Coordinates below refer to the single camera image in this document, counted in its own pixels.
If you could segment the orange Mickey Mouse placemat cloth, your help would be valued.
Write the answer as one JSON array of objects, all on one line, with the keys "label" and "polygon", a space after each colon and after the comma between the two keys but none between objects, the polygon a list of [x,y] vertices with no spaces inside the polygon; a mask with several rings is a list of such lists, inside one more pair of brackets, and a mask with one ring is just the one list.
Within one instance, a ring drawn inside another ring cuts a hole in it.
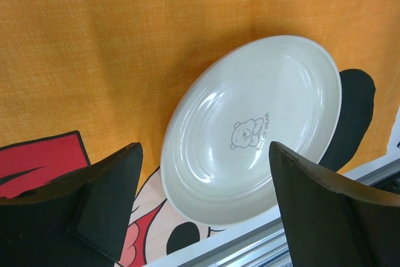
[{"label": "orange Mickey Mouse placemat cloth", "polygon": [[277,34],[372,76],[373,119],[350,166],[381,156],[399,105],[399,0],[1,0],[1,144],[76,129],[92,162],[141,142],[151,172],[190,84]]}]

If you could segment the cream round plate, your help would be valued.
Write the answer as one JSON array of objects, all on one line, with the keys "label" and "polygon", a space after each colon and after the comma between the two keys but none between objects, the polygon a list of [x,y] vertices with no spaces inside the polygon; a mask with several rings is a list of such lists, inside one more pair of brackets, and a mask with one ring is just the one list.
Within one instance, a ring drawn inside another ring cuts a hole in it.
[{"label": "cream round plate", "polygon": [[265,213],[277,203],[270,144],[319,162],[341,103],[336,63],[311,39],[271,36],[227,53],[195,80],[167,126],[160,168],[168,201],[210,227]]}]

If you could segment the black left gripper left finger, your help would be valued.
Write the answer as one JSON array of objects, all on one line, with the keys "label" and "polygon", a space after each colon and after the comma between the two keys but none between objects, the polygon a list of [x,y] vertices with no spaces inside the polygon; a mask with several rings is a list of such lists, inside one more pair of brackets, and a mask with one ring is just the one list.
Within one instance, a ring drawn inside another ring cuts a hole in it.
[{"label": "black left gripper left finger", "polygon": [[131,143],[91,166],[1,199],[2,266],[113,266],[143,161]]}]

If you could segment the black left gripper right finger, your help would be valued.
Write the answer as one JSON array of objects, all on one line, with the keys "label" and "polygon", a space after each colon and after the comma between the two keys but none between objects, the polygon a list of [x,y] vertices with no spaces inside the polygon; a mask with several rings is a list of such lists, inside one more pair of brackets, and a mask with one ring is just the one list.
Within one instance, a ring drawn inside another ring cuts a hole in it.
[{"label": "black left gripper right finger", "polygon": [[294,266],[399,266],[399,195],[272,142],[269,164]]}]

